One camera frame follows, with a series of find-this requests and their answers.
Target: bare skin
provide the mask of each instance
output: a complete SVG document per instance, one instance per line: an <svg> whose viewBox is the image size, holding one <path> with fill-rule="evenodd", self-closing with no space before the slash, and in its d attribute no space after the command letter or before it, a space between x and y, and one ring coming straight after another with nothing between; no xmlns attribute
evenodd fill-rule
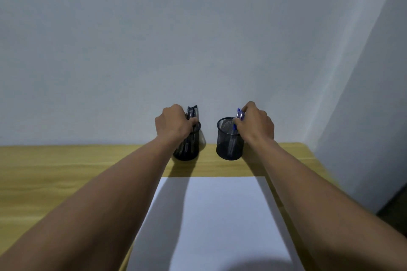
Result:
<svg viewBox="0 0 407 271"><path fill-rule="evenodd" d="M249 102L237 128L256 151L322 270L407 270L407 240L281 149ZM1 270L118 270L172 153L197 119L181 106L155 119L157 137L89 181L0 257Z"/></svg>
<svg viewBox="0 0 407 271"><path fill-rule="evenodd" d="M407 239L283 150L254 102L235 119L322 270L407 270Z"/></svg>

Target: forearm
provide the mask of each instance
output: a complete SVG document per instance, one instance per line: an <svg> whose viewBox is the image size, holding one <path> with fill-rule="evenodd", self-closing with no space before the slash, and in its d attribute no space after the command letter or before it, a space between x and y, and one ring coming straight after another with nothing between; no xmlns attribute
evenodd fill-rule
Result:
<svg viewBox="0 0 407 271"><path fill-rule="evenodd" d="M157 137L89 181L25 233L0 268L118 268L178 143Z"/></svg>
<svg viewBox="0 0 407 271"><path fill-rule="evenodd" d="M252 144L298 233L324 268L405 270L407 242L273 140Z"/></svg>

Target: pen holder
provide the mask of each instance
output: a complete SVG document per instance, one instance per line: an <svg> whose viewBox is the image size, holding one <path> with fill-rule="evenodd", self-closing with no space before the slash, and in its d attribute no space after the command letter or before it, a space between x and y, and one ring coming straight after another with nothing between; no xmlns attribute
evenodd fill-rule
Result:
<svg viewBox="0 0 407 271"><path fill-rule="evenodd" d="M226 117L218 121L218 143L216 153L225 160L234 161L243 154L245 141L233 127L233 118Z"/></svg>
<svg viewBox="0 0 407 271"><path fill-rule="evenodd" d="M175 150L173 156L180 161L190 161L195 159L199 154L199 130L201 123L198 122L192 132L184 139L178 148Z"/></svg>

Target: person's right arm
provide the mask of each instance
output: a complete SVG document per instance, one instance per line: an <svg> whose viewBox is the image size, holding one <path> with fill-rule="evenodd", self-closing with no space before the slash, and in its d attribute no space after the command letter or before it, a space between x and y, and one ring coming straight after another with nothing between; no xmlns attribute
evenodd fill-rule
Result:
<svg viewBox="0 0 407 271"><path fill-rule="evenodd" d="M249 102L235 123L262 161L298 233L323 270L407 270L407 239L274 140L266 112Z"/></svg>

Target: wooden table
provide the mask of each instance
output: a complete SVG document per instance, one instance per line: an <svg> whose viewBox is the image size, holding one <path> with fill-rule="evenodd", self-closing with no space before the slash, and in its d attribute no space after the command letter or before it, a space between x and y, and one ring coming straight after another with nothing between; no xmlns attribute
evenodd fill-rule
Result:
<svg viewBox="0 0 407 271"><path fill-rule="evenodd" d="M285 150L335 184L308 147L282 143ZM140 145L72 145L0 147L0 254L25 231L94 176ZM197 161L170 160L164 177L266 176L254 152L245 146L243 158L226 161L206 145ZM266 176L306 270L318 270Z"/></svg>

